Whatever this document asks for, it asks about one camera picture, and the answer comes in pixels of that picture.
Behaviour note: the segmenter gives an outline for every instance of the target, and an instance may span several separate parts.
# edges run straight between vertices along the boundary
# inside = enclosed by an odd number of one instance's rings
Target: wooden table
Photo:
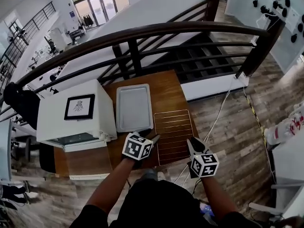
[[[152,114],[153,116],[159,116],[157,113],[165,113],[162,116],[171,117],[170,115],[176,113],[182,113],[178,118],[179,121],[183,117],[186,117],[188,112],[188,104],[183,94],[181,85],[178,81],[178,78],[175,72],[165,71],[161,73],[151,74],[147,76],[137,77],[133,79],[124,80],[118,83],[110,84],[104,86],[105,91],[108,93],[110,98],[113,100],[114,112],[116,112],[116,90],[121,86],[130,86],[130,85],[139,85],[139,84],[149,84],[150,86],[150,95],[152,103]],[[166,153],[167,160],[159,162],[158,148],[154,147],[150,157],[143,162],[142,167],[154,167],[163,164],[170,164],[172,162],[185,159],[185,152],[188,150],[188,147],[185,144],[187,137],[198,136],[195,124],[190,115],[189,122],[181,126],[181,129],[188,129],[192,127],[192,130],[188,130],[188,136],[185,136],[182,141],[179,139],[178,142],[182,143],[182,147],[179,147],[178,152],[175,153]],[[106,156],[106,148],[97,148],[85,151],[76,151],[76,152],[67,152],[64,153],[61,150],[55,151],[55,164],[56,172],[59,175],[67,175],[67,168],[70,175],[93,175],[93,174],[102,174],[109,173],[111,169],[114,169],[119,162],[121,161],[122,149],[124,146],[124,141],[128,133],[119,133],[118,139],[108,143],[107,149],[109,156]],[[155,123],[154,129],[150,133],[150,137],[155,135]]]

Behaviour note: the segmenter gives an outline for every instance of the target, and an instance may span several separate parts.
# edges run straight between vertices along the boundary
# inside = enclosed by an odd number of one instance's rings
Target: wooden floor
[[[235,19],[223,15],[224,7],[225,3],[221,2],[216,20],[237,23]],[[250,38],[240,35],[214,35],[220,41],[250,41]],[[264,127],[272,126],[287,117],[293,105],[302,100],[303,77],[303,64],[298,64],[292,72],[284,76],[270,55],[253,74],[245,92]],[[201,138],[205,138],[216,119],[224,97],[220,95],[190,103],[190,110]],[[219,155],[220,166],[216,178],[220,184],[237,203],[241,213],[248,218],[251,215],[254,218],[259,217],[259,214],[249,210],[248,203],[269,204],[271,172],[258,125],[243,91],[232,92],[227,98],[220,118],[209,137],[209,144],[211,150]],[[184,167],[185,161],[161,169],[168,180],[175,181]],[[45,175],[39,168],[37,157],[34,157],[30,165],[21,169],[24,175]],[[142,171],[132,172],[130,183],[139,178],[141,173]],[[177,184],[182,185],[188,173],[186,169]],[[183,185],[184,188],[192,192],[195,181],[188,179]],[[9,215],[16,227],[69,227],[99,182],[71,181],[49,175],[46,182],[36,183],[39,186],[40,201],[24,207],[17,206],[18,212],[9,211]],[[117,218],[127,192],[126,185],[109,215],[109,222]],[[206,200],[201,183],[196,188],[195,197]]]

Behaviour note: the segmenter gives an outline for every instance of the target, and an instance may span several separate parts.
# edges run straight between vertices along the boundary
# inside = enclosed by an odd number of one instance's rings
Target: person
[[[108,227],[107,217],[117,202],[134,165],[138,161],[125,157],[100,183],[80,215],[71,224],[77,227]],[[166,180],[157,180],[147,171],[131,187],[120,209],[116,227],[201,227],[210,225],[200,214],[200,201],[184,188]],[[229,195],[214,177],[201,178],[211,209],[220,228],[260,228],[238,213]]]
[[[25,194],[25,187],[15,187],[15,186],[6,186],[2,185],[0,182],[0,199],[8,199],[12,200],[16,203],[26,203],[27,200],[25,198],[19,198],[15,196],[15,194]]]
[[[293,216],[275,223],[275,228],[291,226],[292,228],[304,228],[304,219],[300,216]]]

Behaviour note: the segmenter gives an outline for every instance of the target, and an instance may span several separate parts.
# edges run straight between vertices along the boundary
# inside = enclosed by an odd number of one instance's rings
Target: picture frame
[[[95,95],[79,95],[67,99],[64,120],[87,120],[93,118]]]

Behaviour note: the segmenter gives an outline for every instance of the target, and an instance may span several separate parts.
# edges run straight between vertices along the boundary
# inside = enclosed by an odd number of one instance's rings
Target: metal railing
[[[55,11],[53,3],[50,2],[10,39],[9,46],[0,58],[0,95],[2,95],[4,88],[9,83],[30,41]]]
[[[195,61],[202,61],[202,60],[211,60],[217,58],[232,58],[232,57],[246,57],[244,62],[241,63],[231,63],[229,65],[219,65],[216,66],[217,68],[221,67],[237,67],[241,66],[239,69],[237,76],[239,76],[242,72],[246,74],[246,76],[251,75],[260,63],[265,59],[267,54],[269,53],[270,49],[276,42],[277,38],[281,34],[285,23],[282,20],[277,20],[271,26],[271,29],[263,30],[257,29],[253,27],[247,26],[234,26],[231,24],[220,23],[220,22],[209,22],[209,21],[181,21],[181,22],[170,22],[170,23],[161,23],[161,24],[153,24],[148,26],[142,26],[138,28],[131,28],[122,31],[118,31],[112,34],[108,34],[88,42],[85,42],[81,45],[73,47],[56,57],[51,58],[50,60],[46,61],[45,63],[41,64],[40,66],[33,69],[31,72],[23,76],[19,81],[16,82],[19,88],[24,87],[26,84],[30,83],[34,79],[42,76],[44,73],[52,70],[59,65],[63,65],[70,60],[75,58],[81,57],[88,53],[107,48],[113,47],[122,43],[127,42],[129,44],[130,53],[128,55],[121,55],[117,58],[110,59],[107,61],[103,61],[86,68],[80,69],[75,71],[71,74],[58,78],[42,87],[36,89],[34,93],[39,93],[43,90],[46,90],[52,86],[55,86],[61,82],[64,82],[68,79],[73,77],[79,76],[81,74],[85,74],[91,72],[93,70],[109,66],[112,64],[118,64],[120,69],[122,69],[121,73],[116,73],[114,75],[106,76],[99,79],[100,83],[104,83],[109,80],[118,79],[124,76],[141,76],[145,74],[149,74],[149,69],[151,68],[158,68],[158,67],[165,67],[170,65],[174,68],[174,65],[180,63],[181,60],[177,61],[169,61],[161,64],[154,64],[146,67],[142,67],[141,59],[148,55],[155,55],[159,53],[169,52],[172,50],[178,50],[180,48],[193,48],[193,47],[215,47],[215,46],[249,46],[252,47],[251,43],[246,42],[214,42],[214,43],[205,43],[202,45],[201,43],[198,44],[190,44],[190,45],[179,45],[173,47],[163,47],[160,49],[151,49],[146,50],[143,52],[139,52],[137,40],[142,38],[149,38],[155,37],[160,35],[170,35],[176,33],[189,33],[189,32],[227,32],[227,33],[238,33],[238,34],[249,34],[259,36],[257,41],[257,46],[253,47],[250,53],[236,53],[236,54],[224,54],[224,55],[212,55],[212,56],[204,56],[204,57],[196,57],[196,58],[189,58],[186,59],[187,62],[195,62]],[[133,70],[123,70],[125,67],[125,63],[128,60],[132,60],[134,69]],[[199,69],[199,71],[204,71],[211,69],[212,67],[206,67]],[[190,74],[196,72],[197,69],[188,70],[184,72],[180,72],[180,74]],[[8,111],[11,107],[6,108],[3,110],[0,115]],[[17,113],[13,113],[7,117],[5,117],[2,121],[9,119],[13,116],[17,115]]]
[[[88,53],[110,47],[113,49],[113,52],[116,58],[103,61],[86,68],[75,71],[71,74],[65,75],[61,78],[58,78],[42,87],[36,89],[34,93],[39,93],[43,90],[49,89],[52,86],[55,86],[61,82],[69,80],[73,77],[88,73],[90,71],[107,67],[104,73],[98,78],[98,81],[103,84],[105,82],[111,83],[112,81],[123,77],[124,79],[129,78],[130,76],[141,76],[151,73],[152,68],[162,68],[169,66],[171,69],[179,64],[182,60],[168,61],[165,63],[152,64],[149,66],[142,67],[141,60],[149,55],[155,55],[160,53],[172,52],[179,49],[187,48],[198,48],[198,47],[225,47],[225,46],[245,46],[252,47],[250,53],[235,53],[235,54],[223,54],[223,55],[211,55],[203,57],[194,57],[189,59],[183,59],[187,62],[196,62],[202,60],[211,60],[218,58],[232,58],[232,57],[244,57],[243,62],[238,63],[228,63],[218,66],[210,66],[200,69],[186,70],[184,72],[177,72],[177,74],[191,74],[194,72],[209,70],[211,68],[224,68],[224,67],[238,67],[238,72],[236,77],[244,72],[246,76],[250,76],[254,71],[260,66],[262,61],[268,55],[272,46],[276,42],[277,38],[281,34],[285,23],[279,17],[272,17],[272,21],[268,26],[267,30],[257,29],[247,26],[234,26],[226,23],[213,22],[215,14],[217,12],[219,0],[205,0],[199,4],[187,9],[181,14],[175,16],[167,23],[162,24],[153,24],[138,28],[126,29],[123,31],[118,31],[112,34],[108,34],[88,42],[85,42],[81,45],[73,47],[56,57],[51,58],[40,66],[36,67],[27,75],[23,76],[19,81],[16,82],[19,88],[24,87],[26,84],[30,83],[34,79],[42,76],[46,72],[56,68],[57,66],[64,65],[65,63],[86,55]],[[227,32],[227,33],[239,33],[239,34],[248,34],[259,36],[256,44],[253,46],[248,42],[209,42],[209,43],[195,43],[195,44],[182,44],[179,46],[173,47],[161,47],[165,42],[173,38],[174,36],[180,33],[188,32]],[[129,49],[124,53],[121,53],[120,44],[128,43]],[[0,115],[7,112],[11,109],[11,106],[2,110]],[[13,113],[3,118],[1,121],[9,119],[13,116],[16,116],[17,113]]]

